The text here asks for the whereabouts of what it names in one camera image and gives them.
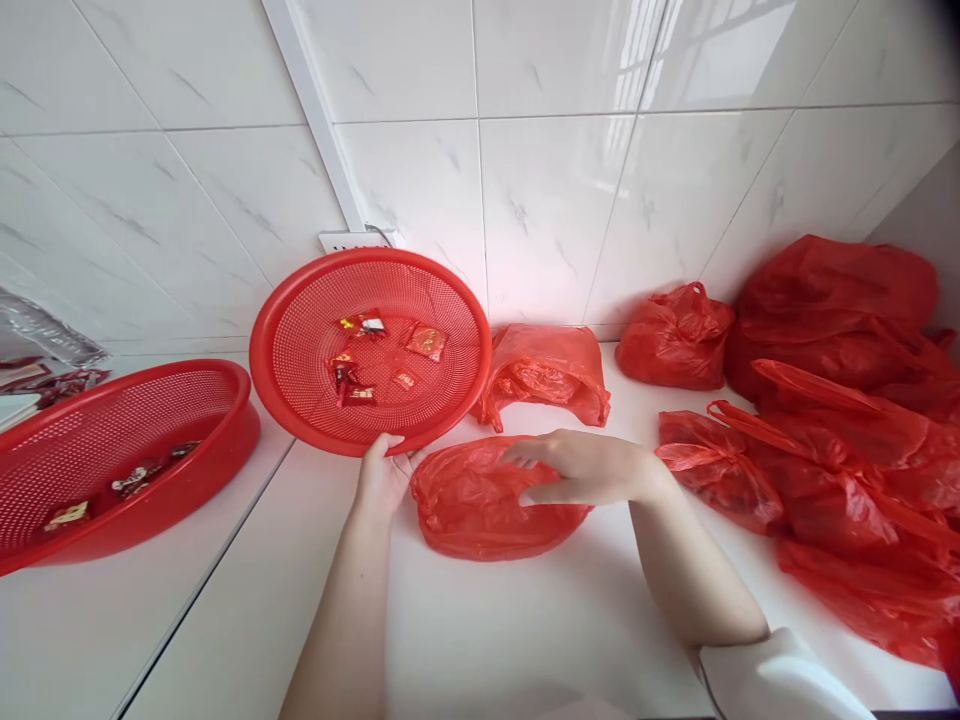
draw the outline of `white countertop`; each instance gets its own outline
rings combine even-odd
[[[187,357],[113,358],[106,367],[119,376]],[[244,353],[214,357],[246,366]],[[196,513],[117,555],[0,577],[0,717],[120,714],[293,443],[253,402],[256,450]]]
[[[599,432],[657,444],[657,412],[731,393],[623,377]],[[515,404],[508,434],[583,428],[570,413]],[[432,447],[490,434],[468,418]],[[359,461],[296,443],[130,705],[126,720],[262,720],[279,711],[329,569]],[[956,707],[946,677],[853,635],[776,567],[769,540],[695,500],[771,626],[799,632],[873,709]],[[650,600],[625,505],[598,508],[559,548],[479,564],[426,547],[408,498],[394,530],[387,638],[391,718],[533,718],[600,696],[634,717],[710,715],[704,692]]]

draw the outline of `basket rim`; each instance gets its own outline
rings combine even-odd
[[[152,368],[131,373],[130,375],[124,375],[123,377],[115,380],[109,380],[108,382],[98,385],[95,388],[91,388],[90,390],[86,390],[79,395],[70,398],[69,400],[64,400],[62,403],[58,403],[52,408],[48,408],[37,413],[33,417],[28,418],[5,433],[0,433],[0,453],[2,453],[6,452],[9,448],[15,445],[19,445],[24,440],[27,440],[30,436],[46,425],[49,425],[56,420],[60,420],[61,418],[67,417],[77,410],[82,410],[87,406],[93,405],[104,398],[116,395],[119,392],[145,382],[150,382],[152,380],[157,380],[159,378],[168,377],[171,375],[178,375],[183,372],[193,372],[197,370],[218,370],[225,374],[231,375],[236,378],[238,382],[238,388],[237,396],[234,400],[233,406],[227,411],[226,415],[223,416],[213,431],[206,438],[204,438],[203,442],[200,443],[196,450],[190,453],[182,461],[177,463],[169,471],[164,472],[156,482],[150,483],[146,490],[137,493],[132,498],[129,498],[119,505],[110,508],[110,510],[105,512],[103,515],[92,518],[90,522],[84,523],[83,525],[73,529],[71,532],[64,533],[62,537],[52,538],[41,545],[24,546],[20,552],[16,552],[5,559],[0,559],[0,577],[16,570],[29,567],[38,560],[42,560],[50,555],[54,555],[64,548],[82,540],[88,535],[91,535],[99,528],[110,522],[113,518],[116,518],[123,513],[130,512],[133,508],[144,502],[144,500],[150,498],[153,494],[155,494],[159,486],[172,482],[175,478],[189,470],[191,466],[196,464],[196,458],[202,457],[209,452],[209,448],[214,445],[214,443],[211,441],[215,441],[223,433],[228,421],[232,420],[240,412],[242,412],[247,403],[250,401],[250,376],[247,374],[247,371],[242,365],[239,365],[232,360],[196,358],[193,360],[180,360],[177,362],[165,363],[163,365],[157,365]]]
[[[402,443],[388,450],[387,456],[419,450],[452,430],[470,412],[470,408],[476,404],[483,391],[493,358],[490,324],[480,301],[456,273],[423,255],[397,248],[355,248],[317,258],[295,270],[270,294],[253,325],[253,332],[250,335],[250,374],[253,376],[253,385],[267,412],[284,430],[298,440],[335,455],[363,457],[368,449],[367,445],[330,437],[308,424],[293,411],[284,399],[279,383],[272,372],[273,343],[270,340],[275,336],[287,308],[305,287],[327,273],[361,262],[393,262],[413,266],[437,276],[466,303],[480,334],[480,362],[477,377],[466,397],[441,422],[419,435],[406,437]]]

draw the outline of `red plastic basket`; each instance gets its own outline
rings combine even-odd
[[[250,378],[226,360],[161,365],[35,415],[0,435],[0,575],[112,555],[157,535],[230,482],[259,437]],[[200,446],[143,492],[97,512],[111,504],[114,480],[194,440]],[[88,498],[89,522],[37,533],[53,509]]]
[[[380,310],[386,337],[350,339],[343,317]],[[414,322],[447,333],[439,363],[404,349]],[[349,342],[359,380],[375,385],[375,407],[337,407],[327,365]],[[359,248],[315,260],[267,299],[250,339],[257,394],[287,431],[338,455],[360,457],[382,432],[406,440],[390,454],[427,445],[480,396],[490,372],[490,326],[480,303],[434,261],[390,248]],[[419,382],[405,390],[400,368]]]

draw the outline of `left hand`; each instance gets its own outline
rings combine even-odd
[[[384,457],[389,448],[396,447],[403,440],[400,435],[383,433],[373,441],[360,463],[354,509],[375,522],[390,523],[410,485],[413,471],[426,457],[423,450]]]

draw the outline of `person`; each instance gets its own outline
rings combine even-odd
[[[385,717],[390,526],[423,457],[422,451],[385,457],[402,441],[381,435],[363,458],[280,720]],[[618,438],[556,430],[518,441],[501,462],[545,463],[560,473],[559,482],[529,488],[521,505],[629,503],[650,593],[718,718],[873,717],[789,629],[770,632],[756,599],[653,452]]]

